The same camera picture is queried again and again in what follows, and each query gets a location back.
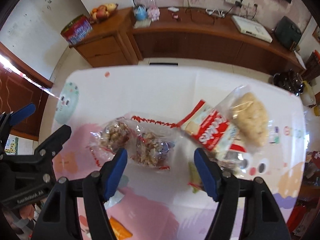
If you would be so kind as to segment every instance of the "cartoon tablecloth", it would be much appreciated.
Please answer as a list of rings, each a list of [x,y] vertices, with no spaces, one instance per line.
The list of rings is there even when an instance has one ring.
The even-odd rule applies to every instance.
[[[105,162],[88,148],[90,132],[129,112],[147,113],[141,119],[177,122],[204,99],[215,106],[234,88],[250,85],[272,121],[268,144],[255,154],[244,154],[240,178],[264,178],[287,221],[294,207],[305,160],[305,125],[298,97],[275,86],[235,74],[194,67],[122,66],[72,73],[60,94],[52,131],[72,128],[71,138],[53,159],[57,178],[78,179],[99,170]],[[131,240],[204,239],[217,204],[205,192],[188,185],[188,161],[196,145],[184,139],[175,150],[170,171],[128,164],[118,189],[123,199],[107,210]],[[238,239],[244,200],[240,199],[232,237]],[[78,208],[84,239],[88,228],[82,199]]]

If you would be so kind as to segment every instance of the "cabinet drawer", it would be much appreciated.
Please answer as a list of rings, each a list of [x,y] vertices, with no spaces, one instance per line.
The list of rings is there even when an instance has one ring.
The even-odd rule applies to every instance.
[[[113,36],[80,45],[77,49],[85,58],[121,51]]]
[[[114,52],[108,55],[90,57],[87,58],[87,60],[93,67],[128,65],[128,61],[126,60],[121,51]]]

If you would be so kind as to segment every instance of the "round cookie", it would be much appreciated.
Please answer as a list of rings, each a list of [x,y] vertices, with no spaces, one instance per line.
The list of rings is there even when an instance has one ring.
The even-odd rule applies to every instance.
[[[268,136],[268,113],[253,93],[246,93],[235,102],[232,116],[237,127],[255,146],[265,144]]]

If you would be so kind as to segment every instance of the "cartoon eye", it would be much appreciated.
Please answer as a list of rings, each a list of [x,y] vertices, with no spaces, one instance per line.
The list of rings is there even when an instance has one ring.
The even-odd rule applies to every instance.
[[[250,153],[242,153],[243,161],[241,162],[240,169],[247,169],[250,167],[250,164],[252,162],[252,156]]]
[[[268,171],[268,167],[269,167],[269,160],[267,158],[263,158],[257,167],[257,171],[263,174]]]

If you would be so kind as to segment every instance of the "blue gripper pad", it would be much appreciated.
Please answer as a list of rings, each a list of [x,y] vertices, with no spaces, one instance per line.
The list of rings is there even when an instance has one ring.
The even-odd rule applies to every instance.
[[[111,198],[117,190],[117,187],[119,185],[121,176],[123,174],[124,168],[127,165],[127,159],[128,159],[128,153],[125,149],[121,148],[116,153],[113,160],[109,163],[110,164],[110,170],[108,170],[108,175],[104,183],[104,199],[106,201]]]
[[[14,112],[11,115],[10,126],[17,125],[22,120],[24,120],[27,117],[29,117],[30,115],[32,115],[35,111],[36,111],[36,106],[33,103],[31,103],[31,104],[28,104],[27,106],[21,108],[17,112]]]
[[[201,148],[195,150],[194,161],[200,178],[202,180],[204,189],[207,192],[208,196],[212,197],[214,201],[219,201],[219,195],[217,192],[217,181],[210,172],[211,167],[208,166],[208,164],[210,165],[216,163],[211,163],[208,157],[206,156],[205,152]]]

